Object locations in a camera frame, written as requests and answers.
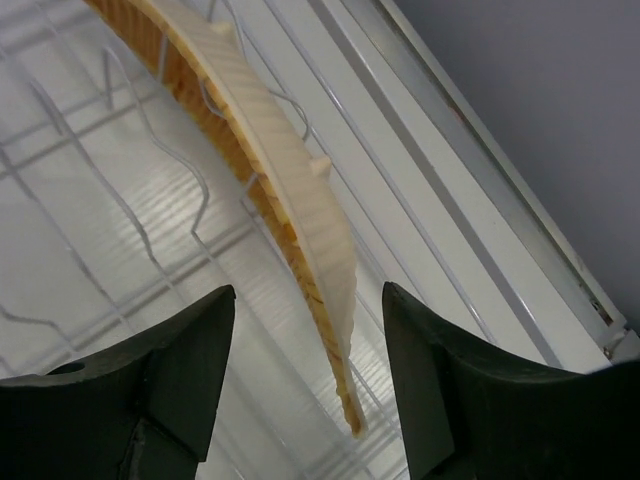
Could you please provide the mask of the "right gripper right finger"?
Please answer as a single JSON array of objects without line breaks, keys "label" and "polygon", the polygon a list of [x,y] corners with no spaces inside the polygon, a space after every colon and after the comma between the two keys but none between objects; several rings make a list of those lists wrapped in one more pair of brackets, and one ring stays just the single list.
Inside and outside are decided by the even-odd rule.
[{"label": "right gripper right finger", "polygon": [[414,479],[635,479],[639,365],[587,374],[509,353],[400,285],[382,290],[386,347]]}]

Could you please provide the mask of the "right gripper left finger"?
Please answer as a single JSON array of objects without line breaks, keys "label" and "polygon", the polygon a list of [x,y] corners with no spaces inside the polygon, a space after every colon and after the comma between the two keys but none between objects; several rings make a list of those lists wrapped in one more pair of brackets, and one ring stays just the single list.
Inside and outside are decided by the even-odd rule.
[{"label": "right gripper left finger", "polygon": [[192,479],[208,455],[235,291],[45,375],[1,382],[4,479]]}]

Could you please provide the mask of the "fish-shaped woven plate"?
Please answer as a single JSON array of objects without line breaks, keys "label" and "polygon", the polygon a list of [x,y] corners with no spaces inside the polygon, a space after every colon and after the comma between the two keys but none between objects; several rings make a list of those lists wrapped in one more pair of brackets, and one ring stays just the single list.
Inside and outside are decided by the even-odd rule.
[{"label": "fish-shaped woven plate", "polygon": [[178,1],[96,1],[93,9],[188,112],[254,203],[309,307],[354,436],[366,417],[350,367],[357,258],[329,183],[245,58],[235,27]]}]

